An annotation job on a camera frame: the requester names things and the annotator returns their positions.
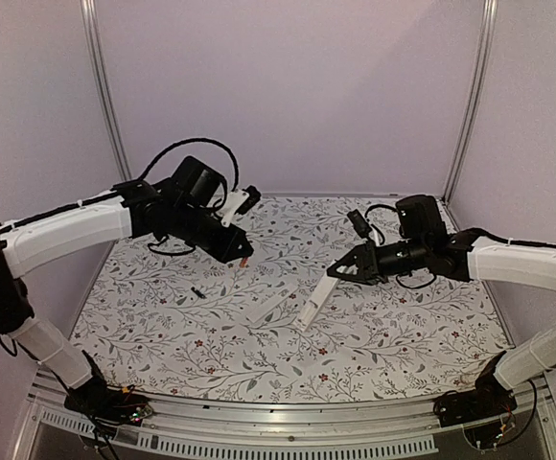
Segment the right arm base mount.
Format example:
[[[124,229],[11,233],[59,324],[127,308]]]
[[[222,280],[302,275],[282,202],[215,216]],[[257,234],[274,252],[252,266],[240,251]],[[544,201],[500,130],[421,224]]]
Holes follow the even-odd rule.
[[[462,425],[518,407],[513,391],[505,389],[494,377],[497,364],[505,354],[501,352],[485,365],[473,389],[464,392],[451,390],[433,400],[433,414],[440,426]]]

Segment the left aluminium frame post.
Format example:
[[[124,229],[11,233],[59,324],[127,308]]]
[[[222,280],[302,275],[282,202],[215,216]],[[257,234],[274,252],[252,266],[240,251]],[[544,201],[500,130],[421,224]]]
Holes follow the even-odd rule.
[[[81,0],[81,19],[99,104],[118,174],[126,181],[132,178],[130,165],[111,96],[101,42],[97,5],[93,0]]]

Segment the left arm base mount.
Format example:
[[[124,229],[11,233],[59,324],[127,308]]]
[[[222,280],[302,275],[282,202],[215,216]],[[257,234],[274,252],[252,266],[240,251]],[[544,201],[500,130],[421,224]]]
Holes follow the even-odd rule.
[[[90,364],[91,378],[77,389],[66,390],[66,409],[114,426],[140,426],[153,415],[149,398],[137,393],[134,384],[110,387],[92,357],[86,351],[82,353]]]

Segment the floral patterned table mat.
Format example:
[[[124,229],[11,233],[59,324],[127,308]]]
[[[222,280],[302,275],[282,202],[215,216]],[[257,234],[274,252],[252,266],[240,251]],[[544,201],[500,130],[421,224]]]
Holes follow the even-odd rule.
[[[116,243],[72,332],[110,384],[248,403],[412,398],[472,386],[508,339],[483,285],[425,271],[372,287],[340,283],[310,327],[294,321],[325,272],[359,239],[367,212],[388,242],[388,199],[266,197],[240,219],[246,267],[180,241]],[[284,284],[297,290],[262,321],[246,314]],[[205,299],[198,298],[191,287]]]

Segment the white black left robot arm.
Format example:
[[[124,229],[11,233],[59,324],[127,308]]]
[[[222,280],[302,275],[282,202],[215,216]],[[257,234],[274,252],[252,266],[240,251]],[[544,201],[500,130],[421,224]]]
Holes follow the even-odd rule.
[[[22,346],[53,371],[94,416],[113,408],[111,391],[95,379],[92,361],[51,323],[35,316],[23,283],[26,274],[100,243],[152,235],[183,241],[226,264],[253,249],[234,224],[260,200],[254,187],[225,192],[219,173],[187,156],[174,174],[155,184],[144,178],[123,182],[99,195],[30,218],[0,222],[0,334]]]

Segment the front aluminium rail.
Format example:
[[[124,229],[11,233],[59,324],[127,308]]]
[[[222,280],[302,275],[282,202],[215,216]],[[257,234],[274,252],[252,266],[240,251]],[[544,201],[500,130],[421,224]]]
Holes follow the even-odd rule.
[[[154,395],[152,415],[95,436],[39,373],[23,409],[15,459],[556,459],[556,404],[542,378],[519,387],[506,437],[495,420],[441,425],[434,397],[342,403],[219,402]]]

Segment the right aluminium frame post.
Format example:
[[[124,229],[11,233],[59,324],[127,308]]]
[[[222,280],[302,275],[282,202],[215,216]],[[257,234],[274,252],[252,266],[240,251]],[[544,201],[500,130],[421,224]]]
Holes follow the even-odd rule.
[[[456,195],[461,173],[468,153],[469,145],[475,129],[475,121],[483,93],[484,82],[492,54],[495,26],[498,14],[498,1],[485,0],[481,15],[481,24],[475,53],[467,103],[463,120],[458,132],[447,181],[444,186],[442,200],[449,206]]]

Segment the aluminium frame post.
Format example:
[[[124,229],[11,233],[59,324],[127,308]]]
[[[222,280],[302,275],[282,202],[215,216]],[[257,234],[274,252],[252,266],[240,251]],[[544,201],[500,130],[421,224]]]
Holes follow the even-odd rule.
[[[101,42],[97,5],[93,0],[81,0],[81,19],[99,104],[118,174],[126,181],[132,178],[130,165],[111,96]]]
[[[495,26],[498,14],[498,1],[485,0],[481,15],[481,24],[475,53],[467,103],[463,120],[458,132],[447,181],[444,186],[442,200],[449,206],[456,195],[461,173],[468,153],[469,145],[475,129],[475,121],[483,93],[484,82],[492,54]]]

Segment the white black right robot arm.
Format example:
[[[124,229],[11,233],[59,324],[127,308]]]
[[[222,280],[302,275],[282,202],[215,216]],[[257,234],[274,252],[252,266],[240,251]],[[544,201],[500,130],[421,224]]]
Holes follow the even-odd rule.
[[[328,267],[328,276],[373,286],[425,269],[459,282],[498,281],[556,292],[556,243],[506,239],[481,228],[449,233],[430,195],[403,198],[395,210],[400,241],[359,244]],[[502,405],[504,393],[554,368],[556,326],[494,357],[476,379],[467,409],[486,418]]]

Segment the white remote control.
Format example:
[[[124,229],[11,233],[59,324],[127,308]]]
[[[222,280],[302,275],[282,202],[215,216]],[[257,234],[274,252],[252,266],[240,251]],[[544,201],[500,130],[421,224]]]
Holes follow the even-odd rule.
[[[322,307],[330,299],[339,280],[337,278],[324,275],[315,286],[312,294],[304,303],[298,313],[294,324],[301,331],[305,332],[313,323]]]

